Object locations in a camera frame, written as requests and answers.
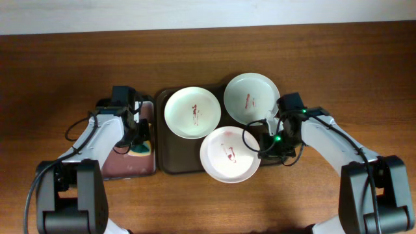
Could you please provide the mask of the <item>green yellow sponge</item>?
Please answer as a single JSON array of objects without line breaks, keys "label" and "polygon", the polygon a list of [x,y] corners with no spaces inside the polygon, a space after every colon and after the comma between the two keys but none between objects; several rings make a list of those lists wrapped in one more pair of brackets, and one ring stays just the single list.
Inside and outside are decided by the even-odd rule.
[{"label": "green yellow sponge", "polygon": [[132,145],[127,154],[132,157],[146,157],[151,154],[151,151],[151,142],[147,140],[141,144]]}]

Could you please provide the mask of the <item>white plate bottom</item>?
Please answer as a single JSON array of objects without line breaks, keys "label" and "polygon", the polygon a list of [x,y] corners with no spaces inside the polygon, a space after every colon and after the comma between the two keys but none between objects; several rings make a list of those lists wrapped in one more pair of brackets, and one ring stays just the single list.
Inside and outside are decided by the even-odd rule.
[{"label": "white plate bottom", "polygon": [[203,169],[215,180],[240,183],[252,177],[261,160],[255,137],[240,127],[225,126],[207,135],[200,147]]}]

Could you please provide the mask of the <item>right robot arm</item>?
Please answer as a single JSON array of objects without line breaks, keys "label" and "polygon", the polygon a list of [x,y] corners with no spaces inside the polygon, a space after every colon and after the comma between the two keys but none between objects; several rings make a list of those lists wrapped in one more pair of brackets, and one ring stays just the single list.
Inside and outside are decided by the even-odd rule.
[{"label": "right robot arm", "polygon": [[396,155],[381,156],[342,130],[322,107],[307,108],[297,93],[277,102],[279,116],[260,123],[261,159],[293,156],[296,147],[315,149],[340,176],[338,213],[313,224],[311,233],[399,233],[415,227],[406,166]]}]

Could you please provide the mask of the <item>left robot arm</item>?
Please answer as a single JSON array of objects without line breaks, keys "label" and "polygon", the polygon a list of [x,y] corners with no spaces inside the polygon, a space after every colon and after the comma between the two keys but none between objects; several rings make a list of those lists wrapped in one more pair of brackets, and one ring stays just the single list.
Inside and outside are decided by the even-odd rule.
[{"label": "left robot arm", "polygon": [[114,86],[84,120],[86,129],[58,159],[42,161],[25,202],[23,231],[28,233],[29,206],[36,198],[39,233],[127,233],[109,218],[101,169],[111,152],[130,150],[151,139],[142,106],[151,101],[130,86]]}]

